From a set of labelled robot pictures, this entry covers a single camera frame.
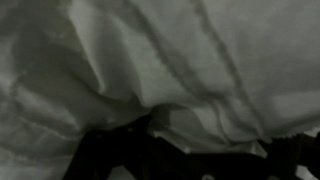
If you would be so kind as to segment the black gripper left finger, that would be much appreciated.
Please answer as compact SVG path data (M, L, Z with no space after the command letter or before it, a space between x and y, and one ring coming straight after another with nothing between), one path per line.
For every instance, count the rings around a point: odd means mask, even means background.
M142 116L135 122L135 125L134 125L135 131L138 133L146 132L151 121L152 121L151 114Z

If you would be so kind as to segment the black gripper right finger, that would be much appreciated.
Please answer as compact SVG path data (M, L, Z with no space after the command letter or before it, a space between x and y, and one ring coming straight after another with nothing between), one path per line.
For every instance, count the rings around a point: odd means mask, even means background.
M318 136L305 133L289 137L272 138L270 142L259 140L259 145L268 155L288 155L291 157L319 157L320 144Z

